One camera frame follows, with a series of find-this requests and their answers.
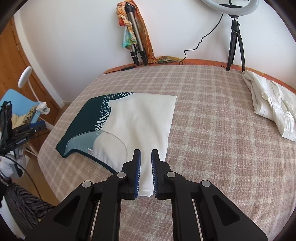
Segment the crumpled white shirt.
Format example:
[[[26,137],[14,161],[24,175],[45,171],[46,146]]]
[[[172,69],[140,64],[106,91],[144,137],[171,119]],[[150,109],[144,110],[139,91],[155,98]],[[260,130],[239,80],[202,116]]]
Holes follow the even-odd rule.
[[[280,135],[295,141],[295,94],[275,81],[254,72],[242,73],[244,82],[251,91],[254,112],[274,121]]]

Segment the silver folded tripod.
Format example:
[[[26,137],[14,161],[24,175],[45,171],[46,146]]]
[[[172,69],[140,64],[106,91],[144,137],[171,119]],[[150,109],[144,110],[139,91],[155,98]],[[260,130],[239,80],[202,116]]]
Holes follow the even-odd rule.
[[[148,65],[148,58],[140,37],[139,28],[137,25],[137,21],[135,19],[135,7],[129,3],[125,4],[125,12],[127,13],[128,20],[132,23],[132,28],[137,39],[137,46],[139,49],[139,53],[143,60],[144,65]]]

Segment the leopard print cloth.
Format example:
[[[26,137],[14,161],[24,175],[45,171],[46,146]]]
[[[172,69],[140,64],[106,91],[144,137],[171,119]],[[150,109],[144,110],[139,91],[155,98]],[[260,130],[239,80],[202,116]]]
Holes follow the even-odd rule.
[[[37,106],[34,105],[28,113],[18,116],[17,114],[13,114],[11,117],[11,125],[12,125],[12,129],[17,128],[19,126],[22,125],[26,125],[28,123],[30,123],[30,121],[32,120],[35,112],[36,112],[36,108]]]

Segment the colourful orange scarf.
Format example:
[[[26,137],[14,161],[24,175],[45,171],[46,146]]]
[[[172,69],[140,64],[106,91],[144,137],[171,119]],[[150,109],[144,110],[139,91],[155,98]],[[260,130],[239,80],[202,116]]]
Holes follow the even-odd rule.
[[[148,58],[149,64],[168,64],[180,62],[181,59],[172,56],[160,56],[156,57],[152,48],[152,44],[149,38],[149,33],[147,31],[144,19],[140,14],[140,11],[134,1],[121,1],[116,6],[116,14],[118,18],[118,24],[124,28],[123,39],[121,46],[125,49],[128,49],[133,60],[133,64],[139,66],[140,63],[143,63],[139,49],[137,46],[137,39],[135,37],[132,23],[128,20],[127,13],[125,12],[125,4],[129,3],[135,7],[135,19],[139,28],[140,37]]]

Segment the striped grey black skirt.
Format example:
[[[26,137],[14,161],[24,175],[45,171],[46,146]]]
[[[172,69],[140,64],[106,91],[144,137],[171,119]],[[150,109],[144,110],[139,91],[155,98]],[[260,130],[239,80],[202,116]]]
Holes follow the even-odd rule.
[[[21,232],[28,235],[55,206],[41,200],[18,184],[4,186],[1,194]]]

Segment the white clip desk lamp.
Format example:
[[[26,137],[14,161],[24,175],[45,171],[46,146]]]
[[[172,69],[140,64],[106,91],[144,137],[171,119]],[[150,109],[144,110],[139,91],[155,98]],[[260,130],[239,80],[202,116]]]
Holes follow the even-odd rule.
[[[24,85],[27,83],[36,98],[38,102],[38,106],[36,108],[36,111],[39,111],[41,114],[47,115],[50,113],[50,108],[47,106],[46,102],[41,102],[39,98],[37,97],[32,84],[30,83],[30,75],[32,74],[33,68],[31,66],[27,66],[25,70],[22,72],[19,80],[18,80],[18,88],[23,88]]]

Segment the green white tree-print shirt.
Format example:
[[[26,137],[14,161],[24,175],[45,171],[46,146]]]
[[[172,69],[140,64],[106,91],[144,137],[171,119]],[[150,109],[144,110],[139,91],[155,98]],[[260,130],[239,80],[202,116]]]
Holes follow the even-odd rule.
[[[139,196],[154,193],[152,150],[163,161],[168,149],[177,98],[120,92],[93,97],[83,105],[56,145],[62,158],[79,153],[111,173],[121,171],[140,150]]]

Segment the small black tripod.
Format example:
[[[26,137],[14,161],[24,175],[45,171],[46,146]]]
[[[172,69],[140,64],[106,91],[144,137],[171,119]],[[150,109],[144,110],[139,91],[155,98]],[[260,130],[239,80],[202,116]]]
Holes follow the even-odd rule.
[[[244,72],[246,70],[245,54],[244,54],[243,40],[240,33],[240,24],[237,21],[238,16],[230,15],[230,17],[232,18],[232,26],[231,26],[230,47],[229,47],[226,70],[229,71],[231,65],[233,64],[235,53],[236,53],[236,46],[237,44],[239,44],[242,72]]]

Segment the checked pink bed cover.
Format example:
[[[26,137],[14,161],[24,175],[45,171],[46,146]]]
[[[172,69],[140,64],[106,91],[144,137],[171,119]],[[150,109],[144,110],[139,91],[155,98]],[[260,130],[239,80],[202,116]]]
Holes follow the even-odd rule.
[[[166,160],[188,180],[211,181],[273,240],[295,209],[295,142],[254,113],[239,71],[202,65],[144,66],[101,75],[72,102],[44,141],[39,166],[63,200],[85,180],[110,173],[89,158],[56,151],[90,98],[117,92],[175,95]]]

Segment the light blue chair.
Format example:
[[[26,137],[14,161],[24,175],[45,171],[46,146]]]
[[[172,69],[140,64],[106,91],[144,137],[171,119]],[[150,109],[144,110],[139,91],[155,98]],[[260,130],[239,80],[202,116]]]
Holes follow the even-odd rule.
[[[29,112],[29,110],[34,106],[34,105],[38,105],[38,102],[34,102],[30,99],[28,99],[27,97],[25,97],[24,95],[20,94],[19,92],[17,92],[16,90],[13,89],[9,89],[3,96],[3,98],[1,99],[1,105],[3,104],[4,101],[10,101],[12,104],[12,114],[17,114],[18,116],[24,115],[26,113]],[[38,122],[38,118],[39,118],[40,112],[36,111],[32,120],[30,121],[30,123],[28,123],[29,125],[32,123],[36,123]]]

